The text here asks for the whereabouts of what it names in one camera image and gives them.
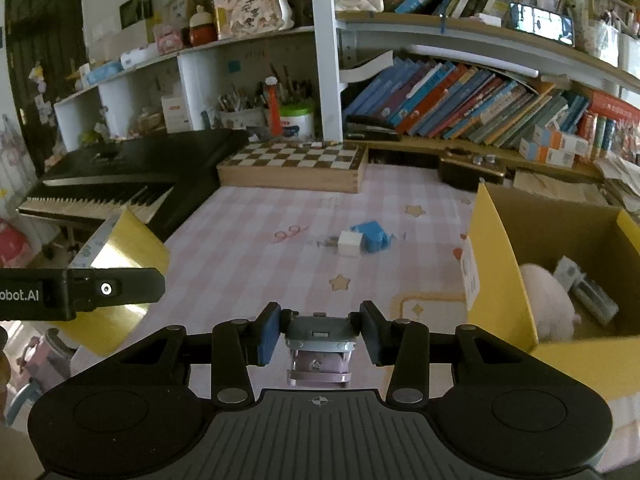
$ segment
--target blue block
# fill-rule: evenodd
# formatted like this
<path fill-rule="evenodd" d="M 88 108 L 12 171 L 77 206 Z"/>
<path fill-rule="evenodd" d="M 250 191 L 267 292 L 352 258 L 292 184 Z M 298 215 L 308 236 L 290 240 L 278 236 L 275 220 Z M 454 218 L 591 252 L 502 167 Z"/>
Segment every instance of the blue block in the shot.
<path fill-rule="evenodd" d="M 385 230 L 378 222 L 366 222 L 365 224 L 354 225 L 351 231 L 362 233 L 364 245 L 367 253 L 377 253 L 389 247 L 391 240 Z"/>

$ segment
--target pen holder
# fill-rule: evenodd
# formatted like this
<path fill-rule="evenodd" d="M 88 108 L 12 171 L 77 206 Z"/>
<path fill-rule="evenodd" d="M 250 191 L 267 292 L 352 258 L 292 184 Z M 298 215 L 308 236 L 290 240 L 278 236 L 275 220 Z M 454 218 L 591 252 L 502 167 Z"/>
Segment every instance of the pen holder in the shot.
<path fill-rule="evenodd" d="M 249 108 L 239 112 L 220 112 L 220 121 L 224 128 L 245 130 L 248 126 L 263 127 L 267 125 L 264 108 Z"/>

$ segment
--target plush toy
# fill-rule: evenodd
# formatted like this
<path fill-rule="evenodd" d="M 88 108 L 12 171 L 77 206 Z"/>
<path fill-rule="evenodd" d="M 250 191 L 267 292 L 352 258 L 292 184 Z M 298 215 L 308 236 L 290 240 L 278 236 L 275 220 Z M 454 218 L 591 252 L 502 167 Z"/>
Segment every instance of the plush toy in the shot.
<path fill-rule="evenodd" d="M 574 326 L 581 322 L 574 304 L 562 285 L 543 267 L 527 264 L 520 267 L 531 313 L 541 342 L 571 341 Z"/>

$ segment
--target figurine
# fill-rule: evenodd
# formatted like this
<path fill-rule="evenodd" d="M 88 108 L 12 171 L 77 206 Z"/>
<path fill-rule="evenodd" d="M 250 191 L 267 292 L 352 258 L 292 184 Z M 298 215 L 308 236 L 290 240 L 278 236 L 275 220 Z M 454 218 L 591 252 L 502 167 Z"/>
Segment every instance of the figurine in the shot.
<path fill-rule="evenodd" d="M 286 30 L 294 25 L 288 0 L 214 0 L 214 3 L 221 39 Z"/>

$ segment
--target shelf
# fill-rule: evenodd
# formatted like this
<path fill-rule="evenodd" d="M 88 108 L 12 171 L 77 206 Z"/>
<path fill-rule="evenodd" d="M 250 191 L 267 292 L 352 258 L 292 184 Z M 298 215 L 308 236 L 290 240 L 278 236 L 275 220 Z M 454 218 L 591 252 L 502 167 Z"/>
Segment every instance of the shelf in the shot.
<path fill-rule="evenodd" d="M 537 69 L 541 73 L 566 74 L 574 81 L 595 88 L 606 89 L 608 82 L 640 93 L 640 79 L 624 70 L 575 48 L 526 32 L 492 27 L 468 18 L 447 18 L 446 30 L 442 34 L 437 16 L 394 12 L 338 12 L 336 18 L 341 30 L 377 33 L 362 38 L 360 43 L 364 48 L 392 48 L 396 45 L 402 48 L 412 43 L 419 44 L 424 41 L 421 38 L 428 38 L 425 44 L 430 46 L 489 56 Z"/>
<path fill-rule="evenodd" d="M 593 164 L 584 164 L 576 162 L 573 168 L 561 168 L 559 166 L 550 166 L 542 162 L 535 162 L 523 158 L 518 152 L 513 150 L 504 150 L 494 148 L 493 146 L 481 146 L 470 142 L 469 140 L 441 140 L 441 139 L 425 139 L 422 137 L 402 136 L 400 142 L 391 142 L 389 140 L 358 140 L 357 144 L 365 144 L 372 150 L 391 150 L 395 152 L 410 153 L 429 153 L 432 155 L 440 155 L 445 150 L 451 148 L 463 148 L 479 155 L 496 155 L 508 168 L 523 168 L 533 170 L 539 173 L 548 174 L 569 180 L 589 180 L 592 182 L 601 182 L 602 174 Z"/>
<path fill-rule="evenodd" d="M 126 70 L 123 70 L 122 72 L 118 72 L 117 74 L 114 74 L 106 79 L 103 79 L 102 81 L 100 81 L 99 83 L 96 83 L 95 85 L 91 85 L 87 88 L 82 89 L 79 92 L 76 92 L 75 94 L 70 95 L 69 97 L 62 99 L 62 101 L 57 102 L 56 105 L 57 106 L 62 106 L 65 104 L 68 104 L 68 102 L 74 100 L 75 98 L 81 96 L 82 94 L 85 94 L 91 90 L 93 90 L 94 88 L 98 88 L 98 86 L 100 85 L 104 85 L 106 83 L 110 83 L 111 81 L 114 81 L 116 79 L 119 79 L 121 77 L 127 76 L 133 72 L 136 72 L 137 70 L 142 70 L 143 68 L 146 68 L 148 66 L 152 66 L 155 64 L 159 64 L 162 63 L 164 61 L 167 61 L 169 59 L 173 59 L 174 57 L 178 57 L 178 56 L 187 56 L 188 54 L 192 54 L 193 52 L 201 52 L 203 50 L 209 50 L 211 48 L 217 48 L 220 46 L 225 46 L 225 45 L 229 45 L 229 44 L 235 44 L 235 43 L 245 43 L 248 41 L 259 41 L 259 40 L 268 40 L 269 38 L 280 38 L 280 37 L 286 37 L 286 36 L 293 36 L 293 35 L 297 35 L 297 34 L 305 34 L 305 33 L 309 33 L 309 32 L 313 32 L 314 28 L 313 26 L 308 26 L 308 27 L 295 27 L 295 28 L 290 28 L 287 30 L 278 30 L 276 32 L 266 32 L 264 34 L 257 34 L 255 36 L 248 36 L 246 38 L 228 38 L 226 40 L 219 40 L 219 41 L 214 41 L 213 43 L 207 43 L 201 46 L 196 46 L 193 48 L 185 48 L 183 50 L 179 50 L 178 52 L 171 52 L 170 54 L 165 54 L 164 56 L 160 56 L 160 57 L 156 57 L 153 59 L 150 59 L 149 61 L 145 61 L 143 63 L 139 63 L 135 66 L 132 66 L 131 68 L 127 68 Z"/>

